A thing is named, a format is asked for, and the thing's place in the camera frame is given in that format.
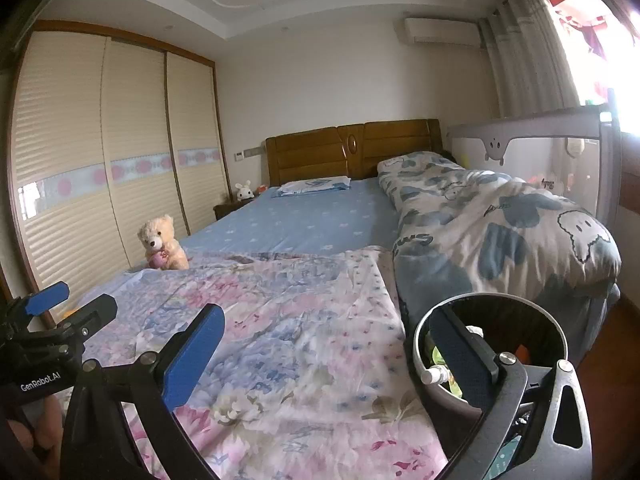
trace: pink floral blanket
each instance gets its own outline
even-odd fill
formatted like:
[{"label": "pink floral blanket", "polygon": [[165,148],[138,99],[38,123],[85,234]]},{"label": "pink floral blanket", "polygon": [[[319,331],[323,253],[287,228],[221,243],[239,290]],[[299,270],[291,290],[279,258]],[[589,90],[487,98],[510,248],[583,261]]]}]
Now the pink floral blanket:
[{"label": "pink floral blanket", "polygon": [[[406,368],[388,251],[203,252],[190,270],[125,273],[92,296],[103,292],[118,316],[85,352],[103,365],[159,350],[206,303],[224,309],[222,342],[175,410],[222,479],[429,480],[447,462]],[[165,478],[126,412],[146,465]]]}]

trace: blue pillowcase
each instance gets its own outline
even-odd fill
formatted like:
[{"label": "blue pillowcase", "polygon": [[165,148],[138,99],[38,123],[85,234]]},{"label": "blue pillowcase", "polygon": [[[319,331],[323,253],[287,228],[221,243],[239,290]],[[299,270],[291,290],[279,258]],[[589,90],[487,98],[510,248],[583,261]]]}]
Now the blue pillowcase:
[{"label": "blue pillowcase", "polygon": [[318,191],[331,191],[349,189],[351,179],[348,176],[329,176],[326,178],[312,178],[310,180],[297,180],[287,182],[274,194],[274,196],[290,196]]}]

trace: wall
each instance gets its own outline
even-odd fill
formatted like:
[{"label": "wall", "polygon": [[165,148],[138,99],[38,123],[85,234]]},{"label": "wall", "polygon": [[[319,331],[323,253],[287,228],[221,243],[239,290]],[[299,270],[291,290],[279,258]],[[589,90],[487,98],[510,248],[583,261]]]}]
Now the wall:
[{"label": "wall", "polygon": [[620,290],[640,306],[640,215],[620,206],[613,237],[622,257],[618,279]]},{"label": "wall", "polygon": [[434,117],[448,124],[498,116],[484,50],[404,44],[390,21],[340,25],[248,44],[216,60],[231,184],[268,183],[266,156],[233,153],[324,126]]},{"label": "wall", "polygon": [[13,70],[0,72],[0,266],[11,294],[24,296],[28,286],[24,277],[22,257],[15,242],[14,221],[11,216],[6,174],[6,128],[9,100],[14,81]]}]

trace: black bucket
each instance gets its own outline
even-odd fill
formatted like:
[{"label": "black bucket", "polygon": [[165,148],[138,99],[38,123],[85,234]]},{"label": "black bucket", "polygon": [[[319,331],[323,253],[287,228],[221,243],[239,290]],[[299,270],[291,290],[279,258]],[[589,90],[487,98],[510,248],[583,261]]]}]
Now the black bucket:
[{"label": "black bucket", "polygon": [[[482,328],[484,340],[497,354],[516,353],[520,345],[529,350],[530,364],[554,367],[567,359],[566,338],[558,322],[531,301],[499,292],[472,292],[449,298],[434,306],[418,323],[413,341],[414,366],[419,378],[431,366],[427,355],[428,319],[434,309],[449,305],[466,325]],[[468,418],[478,418],[480,409],[470,406],[439,384],[424,384],[428,396],[441,406]]]}]

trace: cartoon cloud print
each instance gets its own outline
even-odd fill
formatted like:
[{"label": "cartoon cloud print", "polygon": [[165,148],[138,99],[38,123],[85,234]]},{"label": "cartoon cloud print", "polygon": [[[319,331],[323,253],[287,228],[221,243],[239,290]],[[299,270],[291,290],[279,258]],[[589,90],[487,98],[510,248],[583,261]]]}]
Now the cartoon cloud print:
[{"label": "cartoon cloud print", "polygon": [[582,264],[591,257],[591,246],[598,240],[611,242],[607,230],[584,211],[572,209],[558,215],[558,225],[571,238],[575,257]]}]

